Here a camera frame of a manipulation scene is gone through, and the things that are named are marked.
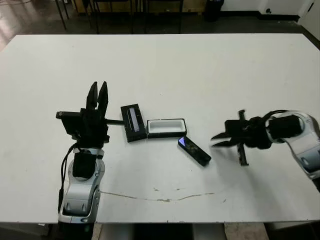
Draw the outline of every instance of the table surface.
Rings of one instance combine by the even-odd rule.
[[[320,122],[320,52],[302,34],[19,35],[0,53],[0,222],[55,223],[60,166],[73,144],[57,111],[79,111],[107,81],[106,117],[139,104],[144,123],[184,118],[212,156],[177,138],[127,143],[110,126],[97,222],[320,219],[320,194],[285,144],[213,149],[224,121],[300,110]]]

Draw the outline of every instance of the chair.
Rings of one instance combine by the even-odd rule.
[[[144,14],[144,33],[145,34],[147,33],[147,15],[149,14],[150,2],[179,2],[179,17],[180,17],[179,18],[179,34],[180,34],[184,0],[143,0],[143,11],[145,12]]]
[[[68,11],[67,11],[65,0],[62,0],[62,2],[63,2],[63,8],[64,8],[64,12],[65,12],[66,18],[69,19],[69,14],[68,14]],[[62,16],[62,12],[61,12],[58,0],[55,0],[55,4],[56,4],[56,7],[58,8],[59,15],[60,15],[63,27],[64,27],[65,30],[67,30],[66,23],[65,23],[64,17]],[[73,0],[73,4],[74,4],[74,7],[75,7],[75,11],[78,13],[78,7],[77,7],[77,4],[76,4],[75,0]],[[89,14],[88,14],[88,6],[90,6],[91,12],[93,12],[93,8],[92,8],[92,5],[91,5],[91,2],[90,2],[90,0],[82,0],[82,4],[83,4],[83,7],[84,7],[85,14],[86,14],[86,16],[87,16],[87,18],[89,20],[90,27],[92,27],[91,20],[90,20]]]
[[[93,9],[95,15],[95,24],[96,24],[96,34],[99,34],[99,24],[98,24],[98,13],[100,12],[98,3],[109,3],[110,10],[113,13],[112,3],[113,2],[128,2],[130,1],[130,14],[131,14],[131,34],[134,33],[134,22],[133,22],[133,12],[132,12],[132,0],[92,0],[93,1]]]

